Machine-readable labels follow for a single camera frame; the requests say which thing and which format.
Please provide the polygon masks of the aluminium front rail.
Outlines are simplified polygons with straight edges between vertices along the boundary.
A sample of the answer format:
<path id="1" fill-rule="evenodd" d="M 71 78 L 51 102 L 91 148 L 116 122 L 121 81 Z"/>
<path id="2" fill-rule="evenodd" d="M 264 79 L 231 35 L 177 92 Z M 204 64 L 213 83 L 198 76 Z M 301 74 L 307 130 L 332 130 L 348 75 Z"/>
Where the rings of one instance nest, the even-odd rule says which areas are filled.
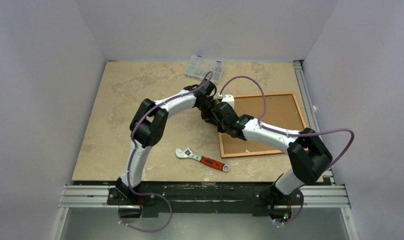
<path id="1" fill-rule="evenodd" d="M 175 203 L 237 203 L 242 202 L 240 198 L 225 196 L 167 196 L 166 192 L 161 193 L 171 204 Z M 138 208 L 139 204 L 109 202 L 110 193 L 107 186 L 100 185 L 67 185 L 64 187 L 59 208 Z M 349 208 L 350 200 L 344 186 L 336 185 L 314 185 L 304 186 L 301 193 L 292 197 L 292 206 L 298 207 L 301 204 L 304 208 Z"/>

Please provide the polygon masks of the red handled adjustable wrench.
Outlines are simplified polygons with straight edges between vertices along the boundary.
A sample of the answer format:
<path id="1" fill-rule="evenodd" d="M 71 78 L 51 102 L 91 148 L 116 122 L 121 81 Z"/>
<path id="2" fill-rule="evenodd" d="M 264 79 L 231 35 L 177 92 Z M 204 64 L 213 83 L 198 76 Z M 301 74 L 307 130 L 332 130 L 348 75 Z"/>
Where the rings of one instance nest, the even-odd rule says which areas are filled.
<path id="1" fill-rule="evenodd" d="M 227 173 L 230 171 L 230 167 L 227 164 L 224 164 L 215 159 L 211 159 L 211 158 L 196 154 L 189 147 L 187 147 L 186 149 L 177 148 L 175 150 L 175 155 L 179 159 L 192 159 L 192 160 L 198 161 L 210 168 L 213 168 L 213 169 L 216 169 L 216 170 L 219 170 L 222 172 Z"/>

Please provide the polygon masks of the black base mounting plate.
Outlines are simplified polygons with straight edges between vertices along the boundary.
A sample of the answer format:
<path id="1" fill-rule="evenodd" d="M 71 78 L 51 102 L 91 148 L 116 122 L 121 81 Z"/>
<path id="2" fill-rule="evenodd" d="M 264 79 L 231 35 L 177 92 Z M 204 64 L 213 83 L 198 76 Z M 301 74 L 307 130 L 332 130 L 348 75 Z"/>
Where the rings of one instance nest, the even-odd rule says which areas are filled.
<path id="1" fill-rule="evenodd" d="M 133 190 L 117 181 L 108 188 L 107 204 L 135 207 L 144 218 L 160 213 L 250 214 L 287 221 L 303 204 L 296 189 L 289 195 L 275 190 L 273 182 L 144 181 Z"/>

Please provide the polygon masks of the red wooden photo frame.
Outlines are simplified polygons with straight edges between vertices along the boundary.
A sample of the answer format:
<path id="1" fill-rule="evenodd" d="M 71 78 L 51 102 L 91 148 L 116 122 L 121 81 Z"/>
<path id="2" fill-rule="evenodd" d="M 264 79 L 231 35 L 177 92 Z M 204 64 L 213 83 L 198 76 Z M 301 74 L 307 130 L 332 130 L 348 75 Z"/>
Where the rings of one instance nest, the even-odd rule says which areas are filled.
<path id="1" fill-rule="evenodd" d="M 308 127 L 293 92 L 267 93 L 267 111 L 262 122 L 283 129 L 302 131 Z M 234 97 L 234 110 L 237 115 L 247 114 L 258 118 L 264 109 L 260 94 L 238 95 Z M 219 133 L 219 145 L 222 158 L 240 158 L 281 154 L 282 152 L 260 142 L 244 141 L 232 138 L 226 133 Z"/>

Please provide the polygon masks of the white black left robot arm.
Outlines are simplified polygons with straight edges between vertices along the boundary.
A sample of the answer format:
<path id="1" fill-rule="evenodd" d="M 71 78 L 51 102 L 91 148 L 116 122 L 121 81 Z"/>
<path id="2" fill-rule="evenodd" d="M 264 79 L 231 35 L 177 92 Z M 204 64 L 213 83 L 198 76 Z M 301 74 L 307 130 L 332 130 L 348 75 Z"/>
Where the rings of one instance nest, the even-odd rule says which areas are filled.
<path id="1" fill-rule="evenodd" d="M 201 84 L 189 85 L 177 94 L 162 100 L 145 99 L 130 123 L 131 149 L 123 174 L 115 183 L 117 193 L 110 194 L 131 205 L 137 202 L 142 171 L 151 149 L 163 137 L 169 117 L 184 110 L 198 108 L 202 119 L 215 125 L 211 109 L 215 105 L 217 87 L 207 78 Z"/>

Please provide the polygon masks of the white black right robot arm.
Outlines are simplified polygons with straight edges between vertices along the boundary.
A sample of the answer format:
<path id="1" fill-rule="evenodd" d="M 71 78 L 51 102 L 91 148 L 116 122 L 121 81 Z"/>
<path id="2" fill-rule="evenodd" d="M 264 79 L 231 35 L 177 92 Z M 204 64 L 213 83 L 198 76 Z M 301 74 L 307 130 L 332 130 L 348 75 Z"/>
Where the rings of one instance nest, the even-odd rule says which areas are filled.
<path id="1" fill-rule="evenodd" d="M 243 114 L 238 116 L 227 102 L 220 102 L 211 110 L 219 132 L 232 138 L 258 142 L 285 153 L 291 169 L 280 176 L 270 190 L 271 199 L 281 204 L 297 188 L 316 183 L 329 167 L 333 156 L 311 128 L 288 130 L 261 122 Z"/>

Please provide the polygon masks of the clear plastic organizer box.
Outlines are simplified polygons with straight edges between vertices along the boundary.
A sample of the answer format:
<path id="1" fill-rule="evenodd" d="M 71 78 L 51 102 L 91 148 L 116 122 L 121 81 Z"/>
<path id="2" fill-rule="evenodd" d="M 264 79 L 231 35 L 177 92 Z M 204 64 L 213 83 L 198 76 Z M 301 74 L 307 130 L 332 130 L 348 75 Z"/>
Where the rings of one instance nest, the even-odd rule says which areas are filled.
<path id="1" fill-rule="evenodd" d="M 188 78 L 201 81 L 204 79 L 205 75 L 211 71 L 213 73 L 211 82 L 217 85 L 224 69 L 224 62 L 203 58 L 200 55 L 192 55 L 184 69 L 184 75 Z"/>

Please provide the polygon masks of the aluminium rail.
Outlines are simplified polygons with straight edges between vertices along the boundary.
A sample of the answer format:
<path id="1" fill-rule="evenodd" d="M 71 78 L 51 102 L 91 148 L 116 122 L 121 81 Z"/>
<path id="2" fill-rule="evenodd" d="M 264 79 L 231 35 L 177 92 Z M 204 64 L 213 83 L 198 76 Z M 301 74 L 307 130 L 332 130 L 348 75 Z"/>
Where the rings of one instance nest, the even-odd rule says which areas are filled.
<path id="1" fill-rule="evenodd" d="M 240 198 L 225 196 L 167 196 L 166 192 L 161 193 L 171 204 L 175 203 L 237 203 L 242 202 Z M 110 193 L 107 186 L 100 185 L 67 185 L 64 187 L 59 208 L 138 208 L 139 204 L 109 202 Z M 350 200 L 344 186 L 336 185 L 314 185 L 304 186 L 301 193 L 292 197 L 292 206 L 298 207 L 301 204 L 304 208 L 349 208 Z"/>
<path id="2" fill-rule="evenodd" d="M 308 125 L 311 129 L 315 130 L 316 132 L 320 131 L 317 117 L 315 114 L 314 106 L 311 100 L 311 96 L 307 87 L 307 82 L 303 73 L 303 67 L 300 60 L 293 61 L 293 68 L 296 75 L 297 83 L 299 86 L 299 90 L 302 97 L 302 102 L 304 105 L 304 110 L 306 113 L 306 119 Z"/>

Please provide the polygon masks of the aluminium right side rail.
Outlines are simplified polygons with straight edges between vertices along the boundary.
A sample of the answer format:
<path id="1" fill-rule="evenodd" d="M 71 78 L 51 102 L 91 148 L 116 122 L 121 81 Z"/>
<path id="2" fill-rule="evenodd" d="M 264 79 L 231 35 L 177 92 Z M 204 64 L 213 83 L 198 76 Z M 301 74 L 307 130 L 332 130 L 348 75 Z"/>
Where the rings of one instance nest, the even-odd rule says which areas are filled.
<path id="1" fill-rule="evenodd" d="M 303 67 L 300 60 L 293 61 L 293 68 L 296 75 L 297 83 L 299 86 L 299 90 L 302 97 L 302 102 L 304 105 L 304 110 L 306 113 L 306 119 L 308 125 L 311 129 L 315 130 L 316 132 L 320 131 L 317 117 L 315 114 L 314 106 L 311 100 L 311 96 L 307 87 L 307 82 L 303 73 Z"/>

